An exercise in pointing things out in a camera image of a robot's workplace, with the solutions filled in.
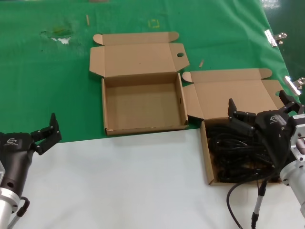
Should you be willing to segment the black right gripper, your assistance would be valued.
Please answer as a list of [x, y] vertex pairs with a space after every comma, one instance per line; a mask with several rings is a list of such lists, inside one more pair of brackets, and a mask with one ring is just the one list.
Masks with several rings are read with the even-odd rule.
[[285, 167], [289, 161], [291, 127], [287, 125], [289, 113], [297, 115], [305, 113], [305, 106], [287, 95], [284, 90], [279, 92], [283, 106], [278, 110], [260, 112], [257, 115], [251, 112], [238, 111], [232, 98], [228, 101], [228, 126], [245, 136], [254, 136], [255, 129], [259, 139], [275, 167]]

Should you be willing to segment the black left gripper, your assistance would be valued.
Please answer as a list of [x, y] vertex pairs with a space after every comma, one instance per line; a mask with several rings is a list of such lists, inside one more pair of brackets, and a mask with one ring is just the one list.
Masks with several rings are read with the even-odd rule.
[[55, 113], [49, 126], [29, 133], [1, 133], [0, 161], [5, 169], [1, 187], [23, 191], [32, 163], [33, 153], [43, 155], [62, 140]]

